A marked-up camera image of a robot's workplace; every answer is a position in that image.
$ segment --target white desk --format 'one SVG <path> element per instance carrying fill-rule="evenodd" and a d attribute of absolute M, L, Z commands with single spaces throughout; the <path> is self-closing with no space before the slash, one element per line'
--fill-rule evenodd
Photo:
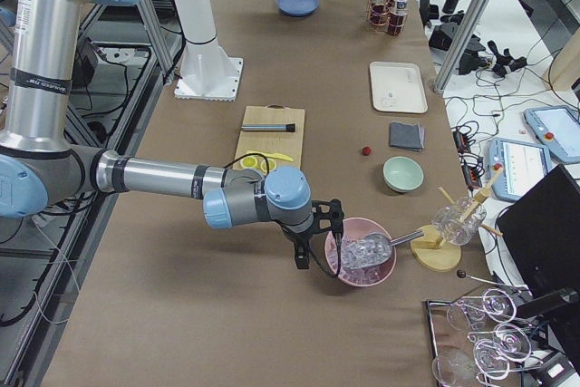
<path fill-rule="evenodd" d="M 430 0 L 430 2 L 434 5 L 439 5 L 441 8 L 445 0 Z M 461 0 L 456 12 L 467 10 L 468 5 L 469 0 Z M 542 11 L 536 10 L 534 14 L 542 14 Z M 478 81 L 475 73 L 462 76 L 454 74 L 451 76 L 443 94 L 443 98 L 447 101 L 449 124 L 456 126 L 469 120 L 475 120 L 479 123 L 480 131 L 486 133 L 480 133 L 475 137 L 477 143 L 472 149 L 484 157 L 487 165 L 488 144 L 491 139 L 487 133 L 497 131 L 497 136 L 503 138 L 535 142 L 534 135 L 524 121 L 524 109 L 558 105 L 563 104 L 563 102 L 553 92 L 547 90 L 542 80 L 532 73 L 534 72 L 541 77 L 552 62 L 552 56 L 541 41 L 540 35 L 531 24 L 518 0 L 490 0 L 474 34 L 481 38 L 481 43 L 486 48 L 487 42 L 493 40 L 501 53 L 505 48 L 509 48 L 514 58 L 526 56 L 531 70 L 531 72 L 520 70 L 516 73 L 510 73 L 505 80 L 500 82 L 498 81 L 499 78 L 492 72 L 480 74 L 479 77 L 481 79 L 497 83 L 497 88 L 491 86 L 490 83 Z M 433 61 L 436 64 L 441 64 L 446 53 L 431 49 L 431 54 Z M 494 118 L 490 115 L 502 113 L 498 95 L 502 95 L 501 101 L 506 109 L 503 111 L 503 116 Z M 578 99 L 571 90 L 559 92 L 558 95 L 575 107 L 578 104 Z M 487 98 L 487 96 L 495 96 L 495 99 Z M 580 177 L 579 164 L 566 165 L 566 168 L 573 177 Z M 485 203 L 485 208 L 488 212 L 486 224 L 493 227 L 498 213 L 510 204 L 493 197 L 490 198 Z M 480 230 L 479 235 L 484 249 L 488 252 L 494 246 L 495 241 L 485 230 Z M 491 251 L 487 255 L 487 261 L 490 273 L 497 274 L 499 278 L 507 283 L 511 281 L 515 285 L 523 284 L 522 278 L 501 238 L 498 241 L 498 249 Z M 580 377 L 575 374 L 562 385 L 566 387 L 578 386 L 580 385 Z"/>

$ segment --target cutting board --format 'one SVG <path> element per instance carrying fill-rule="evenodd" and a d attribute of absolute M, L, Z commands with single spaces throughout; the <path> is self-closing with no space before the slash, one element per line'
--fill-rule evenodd
<path fill-rule="evenodd" d="M 289 124 L 293 122 L 296 125 L 296 131 L 240 131 L 236 158 L 246 154 L 249 150 L 283 153 L 293 158 L 294 161 L 275 160 L 278 166 L 291 165 L 300 168 L 305 115 L 304 109 L 247 106 L 243 124 Z M 241 169 L 242 167 L 238 162 L 234 168 Z"/>

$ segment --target green bowl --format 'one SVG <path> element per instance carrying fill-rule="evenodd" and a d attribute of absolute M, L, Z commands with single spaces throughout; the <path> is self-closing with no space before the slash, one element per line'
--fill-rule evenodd
<path fill-rule="evenodd" d="M 384 162 L 382 177 L 392 190 L 411 192 L 423 182 L 423 170 L 413 159 L 396 156 Z"/>

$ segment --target wooden table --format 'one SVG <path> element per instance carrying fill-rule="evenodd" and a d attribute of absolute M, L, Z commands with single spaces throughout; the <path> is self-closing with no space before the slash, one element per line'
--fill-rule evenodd
<path fill-rule="evenodd" d="M 427 224 L 465 193 L 417 6 L 399 37 L 370 32 L 367 0 L 320 0 L 311 16 L 281 15 L 276 0 L 211 0 L 219 41 L 244 58 L 235 102 L 177 100 L 168 88 L 139 150 L 142 158 L 223 165 L 234 155 L 247 105 L 306 110 L 302 170 L 313 198 L 339 198 L 347 217 L 394 237 Z M 429 110 L 372 108 L 369 64 L 416 63 Z M 422 153 L 391 149 L 391 121 L 420 122 Z M 373 153 L 364 157 L 361 148 Z M 425 181 L 397 194 L 382 164 L 417 160 Z M 313 240 L 321 251 L 324 236 Z M 453 299 L 473 284 L 423 268 L 398 247 L 389 279 L 356 289 L 295 268 L 275 224 L 212 230 L 201 204 L 123 194 L 43 386 L 428 385 L 430 345 L 422 301 Z M 486 275 L 480 245 L 460 267 Z"/>

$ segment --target blue tray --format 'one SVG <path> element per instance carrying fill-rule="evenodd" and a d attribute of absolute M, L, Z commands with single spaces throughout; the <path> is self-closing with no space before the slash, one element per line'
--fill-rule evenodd
<path fill-rule="evenodd" d="M 304 17 L 318 7 L 318 0 L 277 0 L 278 8 L 286 15 Z"/>

